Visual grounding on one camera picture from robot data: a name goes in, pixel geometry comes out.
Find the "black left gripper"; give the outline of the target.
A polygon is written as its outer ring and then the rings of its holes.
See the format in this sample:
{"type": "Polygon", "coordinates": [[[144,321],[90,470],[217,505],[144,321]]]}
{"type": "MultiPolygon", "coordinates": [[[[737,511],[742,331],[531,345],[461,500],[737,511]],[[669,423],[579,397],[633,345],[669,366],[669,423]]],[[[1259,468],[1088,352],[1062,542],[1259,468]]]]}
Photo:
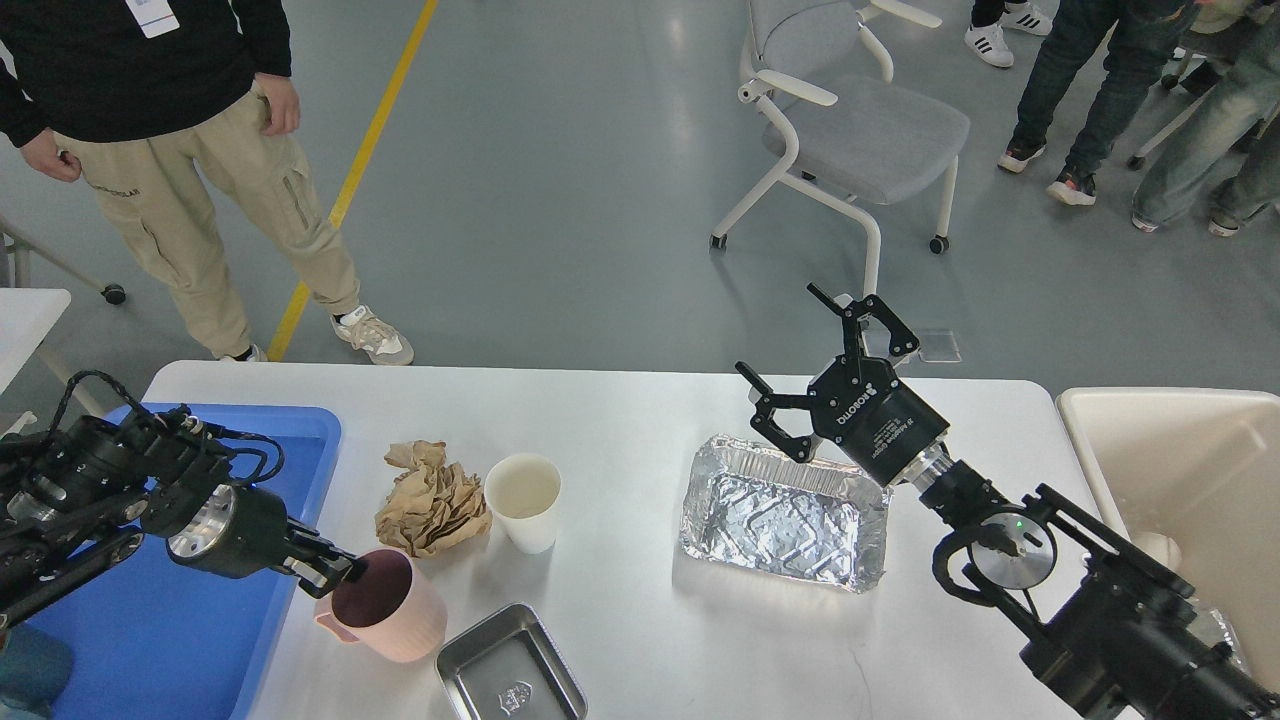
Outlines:
{"type": "Polygon", "coordinates": [[[182,566],[232,579],[271,569],[293,577],[315,600],[356,582],[367,568],[314,528],[289,520],[283,498],[253,486],[220,484],[166,539],[166,553],[182,566]]]}

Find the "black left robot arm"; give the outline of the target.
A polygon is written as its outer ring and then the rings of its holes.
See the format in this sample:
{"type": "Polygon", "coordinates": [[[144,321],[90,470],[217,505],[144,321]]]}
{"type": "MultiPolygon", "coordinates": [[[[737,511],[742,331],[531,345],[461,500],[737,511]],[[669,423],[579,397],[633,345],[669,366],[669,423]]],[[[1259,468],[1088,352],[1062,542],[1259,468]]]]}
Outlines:
{"type": "Polygon", "coordinates": [[[1,625],[10,630],[125,561],[154,536],[178,565],[230,579],[269,569],[321,600],[367,562],[292,518],[264,488],[283,466],[266,436],[212,424],[187,405],[129,406],[118,423],[3,437],[1,625]]]}

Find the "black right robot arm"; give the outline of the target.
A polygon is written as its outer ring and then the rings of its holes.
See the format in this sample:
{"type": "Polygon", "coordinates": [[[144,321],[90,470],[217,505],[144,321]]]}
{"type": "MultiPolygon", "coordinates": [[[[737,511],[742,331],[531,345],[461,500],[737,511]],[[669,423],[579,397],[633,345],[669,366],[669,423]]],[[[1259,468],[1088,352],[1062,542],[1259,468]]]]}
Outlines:
{"type": "Polygon", "coordinates": [[[1021,661],[1082,717],[1277,716],[1277,694],[1234,664],[1229,644],[1190,632],[1190,583],[1050,486],[1014,503],[948,454],[948,423],[893,369],[920,341],[883,299],[809,291],[840,318],[844,350],[800,395],[736,364],[760,436],[795,462],[827,439],[879,486],[914,486],[950,529],[934,579],[1007,618],[1027,637],[1021,661]]]}

